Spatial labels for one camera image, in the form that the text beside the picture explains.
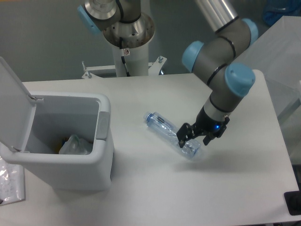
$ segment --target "light blue joint cap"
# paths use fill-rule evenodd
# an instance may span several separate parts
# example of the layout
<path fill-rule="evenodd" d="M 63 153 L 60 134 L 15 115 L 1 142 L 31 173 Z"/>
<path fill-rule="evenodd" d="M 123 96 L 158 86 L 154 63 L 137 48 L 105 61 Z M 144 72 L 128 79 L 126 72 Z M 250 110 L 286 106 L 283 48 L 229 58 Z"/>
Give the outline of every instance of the light blue joint cap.
<path fill-rule="evenodd" d="M 77 11 L 79 13 L 79 17 L 81 18 L 81 21 L 84 23 L 86 28 L 92 33 L 92 34 L 99 34 L 101 31 L 99 28 L 94 24 L 94 22 L 91 20 L 91 18 L 88 16 L 88 14 L 85 12 L 84 8 L 82 6 L 79 6 L 77 8 Z"/>
<path fill-rule="evenodd" d="M 198 57 L 198 53 L 203 47 L 203 45 L 204 44 L 200 41 L 194 41 L 186 48 L 186 50 L 183 53 L 182 63 L 190 72 L 192 72 L 194 63 Z"/>
<path fill-rule="evenodd" d="M 251 41 L 250 45 L 252 45 L 258 39 L 258 28 L 257 25 L 250 19 L 244 18 L 242 19 L 250 28 L 251 32 Z"/>
<path fill-rule="evenodd" d="M 241 63 L 232 63 L 226 68 L 225 81 L 235 95 L 244 97 L 255 82 L 255 74 Z"/>

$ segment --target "white table surface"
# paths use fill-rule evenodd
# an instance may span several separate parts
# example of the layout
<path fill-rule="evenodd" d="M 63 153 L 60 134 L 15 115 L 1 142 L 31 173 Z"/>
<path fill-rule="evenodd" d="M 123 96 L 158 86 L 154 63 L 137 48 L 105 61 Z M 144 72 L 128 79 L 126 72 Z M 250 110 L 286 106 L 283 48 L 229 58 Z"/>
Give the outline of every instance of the white table surface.
<path fill-rule="evenodd" d="M 177 126 L 194 123 L 211 91 L 193 74 L 25 86 L 108 96 L 112 185 L 104 192 L 53 190 L 25 171 L 26 201 L 0 207 L 0 225 L 227 226 L 301 219 L 290 216 L 285 204 L 284 192 L 298 187 L 260 73 L 223 136 L 194 161 L 177 154 L 143 121 L 147 111 L 157 111 Z"/>

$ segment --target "trash bin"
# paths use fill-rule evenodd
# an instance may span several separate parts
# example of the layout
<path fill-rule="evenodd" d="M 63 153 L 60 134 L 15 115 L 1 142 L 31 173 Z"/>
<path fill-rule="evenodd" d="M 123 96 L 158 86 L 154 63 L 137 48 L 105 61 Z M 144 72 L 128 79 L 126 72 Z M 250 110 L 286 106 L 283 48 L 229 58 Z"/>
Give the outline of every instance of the trash bin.
<path fill-rule="evenodd" d="M 0 156 L 23 165 L 53 188 L 105 190 L 114 144 L 111 107 L 102 94 L 29 92 L 0 57 Z M 93 142 L 88 155 L 58 154 L 76 134 Z"/>

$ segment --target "gray wall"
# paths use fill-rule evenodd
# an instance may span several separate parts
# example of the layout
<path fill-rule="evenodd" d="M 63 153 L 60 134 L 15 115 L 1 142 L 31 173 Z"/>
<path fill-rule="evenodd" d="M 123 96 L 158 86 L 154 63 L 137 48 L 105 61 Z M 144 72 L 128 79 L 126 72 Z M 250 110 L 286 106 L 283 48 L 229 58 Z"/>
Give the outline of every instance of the gray wall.
<path fill-rule="evenodd" d="M 0 56 L 22 81 L 79 79 L 86 66 L 113 65 L 110 47 L 102 35 L 90 34 L 77 15 L 84 0 L 27 0 L 0 2 Z M 264 0 L 232 0 L 241 17 L 254 20 L 260 34 Z M 181 63 L 186 47 L 214 33 L 193 0 L 142 0 L 156 33 L 150 43 L 150 61 L 167 57 L 165 72 L 187 73 Z"/>

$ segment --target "plastic bag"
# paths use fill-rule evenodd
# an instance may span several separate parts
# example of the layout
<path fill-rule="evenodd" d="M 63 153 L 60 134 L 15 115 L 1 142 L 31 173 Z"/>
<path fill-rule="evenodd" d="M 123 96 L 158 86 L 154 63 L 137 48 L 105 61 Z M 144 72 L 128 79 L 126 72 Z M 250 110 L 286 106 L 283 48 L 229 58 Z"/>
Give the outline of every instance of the plastic bag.
<path fill-rule="evenodd" d="M 0 156 L 0 206 L 25 200 L 24 168 Z"/>

